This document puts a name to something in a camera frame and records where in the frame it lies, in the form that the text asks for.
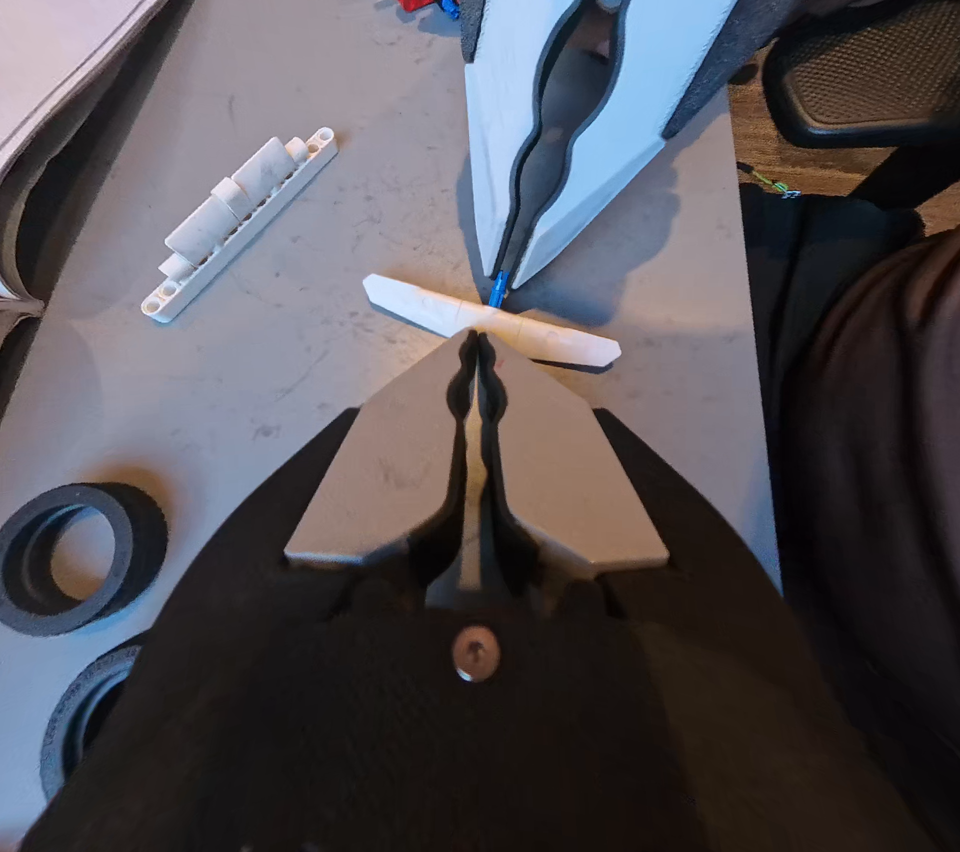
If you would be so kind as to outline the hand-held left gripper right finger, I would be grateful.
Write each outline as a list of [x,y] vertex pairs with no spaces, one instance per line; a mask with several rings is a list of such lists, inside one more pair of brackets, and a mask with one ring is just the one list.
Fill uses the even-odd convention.
[[493,547],[512,594],[658,569],[669,551],[590,405],[490,332],[478,338]]

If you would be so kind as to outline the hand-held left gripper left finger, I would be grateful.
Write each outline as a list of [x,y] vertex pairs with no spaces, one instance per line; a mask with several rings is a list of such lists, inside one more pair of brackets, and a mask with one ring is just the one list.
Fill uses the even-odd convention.
[[367,400],[284,548],[301,565],[404,561],[420,587],[462,542],[478,334],[456,333]]

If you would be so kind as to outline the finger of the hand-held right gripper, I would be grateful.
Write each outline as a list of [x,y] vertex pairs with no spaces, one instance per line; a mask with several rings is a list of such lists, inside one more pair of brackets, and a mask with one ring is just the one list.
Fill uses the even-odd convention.
[[463,0],[473,219],[494,278],[520,213],[523,166],[543,130],[548,73],[584,0]]
[[611,78],[573,133],[556,191],[512,270],[516,289],[544,269],[666,146],[666,125],[738,0],[623,0]]

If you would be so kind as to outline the long white pointed panel piece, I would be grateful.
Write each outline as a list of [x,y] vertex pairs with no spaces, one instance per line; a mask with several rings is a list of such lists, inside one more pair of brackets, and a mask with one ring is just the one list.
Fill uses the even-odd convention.
[[496,335],[527,358],[605,368],[621,356],[618,341],[512,314],[378,274],[363,281],[369,302],[444,338],[462,330]]

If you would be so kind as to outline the grey desk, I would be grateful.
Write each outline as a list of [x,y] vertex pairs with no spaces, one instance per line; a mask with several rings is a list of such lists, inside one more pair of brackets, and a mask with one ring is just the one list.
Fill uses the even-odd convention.
[[[69,635],[2,627],[2,849],[42,812],[75,676],[152,625],[234,508],[346,407],[438,345],[371,308],[370,273],[479,299],[453,22],[394,0],[192,0],[95,142],[87,216],[2,425],[2,520],[76,481],[136,484],[169,522],[137,601]],[[273,136],[339,156],[168,326],[140,311],[164,237]],[[551,373],[624,422],[780,581],[728,93],[544,271],[518,311],[616,339]]]

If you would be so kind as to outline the black mesh office chair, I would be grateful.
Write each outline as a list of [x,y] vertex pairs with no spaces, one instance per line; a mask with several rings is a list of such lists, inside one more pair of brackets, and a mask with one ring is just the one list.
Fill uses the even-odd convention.
[[890,148],[959,134],[959,0],[888,0],[799,22],[762,69],[780,134],[805,149]]

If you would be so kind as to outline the person's black garment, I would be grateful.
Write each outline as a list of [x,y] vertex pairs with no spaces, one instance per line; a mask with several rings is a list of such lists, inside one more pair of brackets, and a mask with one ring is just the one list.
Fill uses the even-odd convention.
[[[925,240],[913,210],[741,187],[754,335],[764,405],[781,576],[786,591],[780,427],[786,375],[818,321],[884,258]],[[788,600],[795,607],[789,595]]]

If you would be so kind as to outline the black rubber toy tyre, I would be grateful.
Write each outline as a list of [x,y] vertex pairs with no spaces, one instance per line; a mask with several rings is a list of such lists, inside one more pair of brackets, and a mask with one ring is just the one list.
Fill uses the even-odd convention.
[[[81,510],[98,513],[113,536],[113,558],[98,589],[75,598],[55,581],[52,556],[61,531]],[[30,637],[66,634],[108,618],[155,580],[168,531],[159,505],[119,482],[72,483],[30,499],[1,529],[1,620]]]
[[41,786],[50,801],[71,778],[119,700],[146,640],[142,632],[82,670],[54,707],[39,755]]

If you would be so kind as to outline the white beam with cylinders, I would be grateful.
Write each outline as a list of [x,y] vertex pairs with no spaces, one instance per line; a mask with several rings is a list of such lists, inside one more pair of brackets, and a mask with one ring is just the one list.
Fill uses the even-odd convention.
[[286,143],[270,138],[165,238],[163,280],[141,312],[160,324],[173,321],[337,155],[329,127]]

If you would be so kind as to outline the person's brown-shirted torso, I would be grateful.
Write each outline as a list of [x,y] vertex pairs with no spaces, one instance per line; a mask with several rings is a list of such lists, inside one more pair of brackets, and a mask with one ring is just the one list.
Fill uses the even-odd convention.
[[881,769],[958,850],[958,229],[846,289],[781,395],[787,594]]

